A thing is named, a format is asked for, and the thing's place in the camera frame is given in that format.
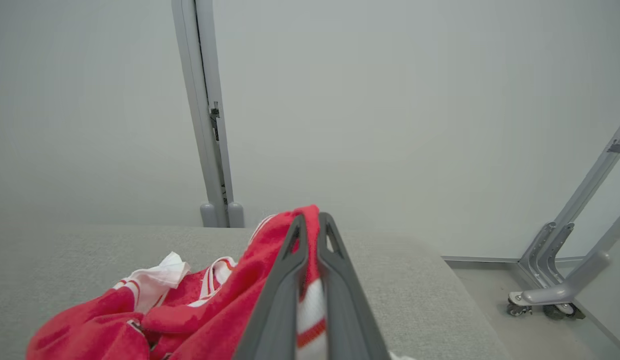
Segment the red fabric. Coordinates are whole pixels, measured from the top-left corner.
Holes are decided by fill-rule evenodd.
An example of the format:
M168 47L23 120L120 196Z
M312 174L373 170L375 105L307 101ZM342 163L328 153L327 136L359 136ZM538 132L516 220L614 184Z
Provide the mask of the red fabric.
M143 317L139 312L132 312L133 308L132 292L121 287L65 310L36 332L26 358L147 359L150 353L147 340L127 323L132 320L138 324Z
M176 333L161 337L154 351L162 354L173 352L170 360L231 359L285 235L299 214L305 216L308 231L305 283L318 279L319 208L312 205L278 214L255 233L228 281L205 305L198 308L157 307L148 313L141 322L145 330Z
M48 321L30 341L26 358L161 360L171 354L170 360L231 359L285 235L300 214L305 216L308 231L305 284L314 282L319 278L319 209L311 205L282 212L258 228L228 280L203 305L189 304L198 300L205 271L185 276L177 289L168 292L162 305L145 316L133 312L130 289L111 289ZM132 326L138 322L143 333L138 326ZM306 344L318 336L324 331L324 322L321 324L299 335L299 341ZM148 341L153 344L152 351Z

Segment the white cloth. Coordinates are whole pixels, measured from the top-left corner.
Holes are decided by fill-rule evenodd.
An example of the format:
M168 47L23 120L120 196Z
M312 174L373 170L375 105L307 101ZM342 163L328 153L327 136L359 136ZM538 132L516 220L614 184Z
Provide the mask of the white cloth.
M396 356L394 355L394 353L392 353L392 351L390 351L390 358L392 360L414 360L414 358L408 356Z
M154 306L161 305L169 289L176 289L190 266L171 251L159 265L149 269L138 269L130 276L116 283L114 289L128 287L134 294L134 311L147 313Z

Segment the door hinge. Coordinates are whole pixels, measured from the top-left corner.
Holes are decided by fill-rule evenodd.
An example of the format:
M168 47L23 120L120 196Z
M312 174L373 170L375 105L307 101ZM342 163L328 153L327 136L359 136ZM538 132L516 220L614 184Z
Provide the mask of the door hinge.
M216 119L220 118L220 112L219 112L219 102L218 101L214 101L214 107L212 107L212 109L210 109L210 121L212 122L212 129L214 129L214 138L216 139L216 141L219 141L219 128L216 125Z
M620 154L620 143L614 141L614 143L607 149L608 153L617 153Z

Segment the gray floor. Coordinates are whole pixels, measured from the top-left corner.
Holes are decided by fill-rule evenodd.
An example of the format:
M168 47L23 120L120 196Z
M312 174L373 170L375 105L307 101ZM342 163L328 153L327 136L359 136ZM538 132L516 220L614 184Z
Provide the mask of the gray floor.
M530 289L515 264L448 262L515 360L620 360L620 349L589 319L506 314L508 292Z

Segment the white wall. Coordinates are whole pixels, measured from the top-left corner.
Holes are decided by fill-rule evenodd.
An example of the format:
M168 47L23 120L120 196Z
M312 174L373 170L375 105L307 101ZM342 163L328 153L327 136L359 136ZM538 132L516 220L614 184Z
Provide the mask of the white wall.
M201 226L168 0L0 0L0 218Z
M609 253L612 264L583 289L577 301L620 343L620 240Z
M214 0L214 23L248 225L316 203L518 258L620 125L620 0Z
M620 159L574 221L558 256L585 256L620 216Z

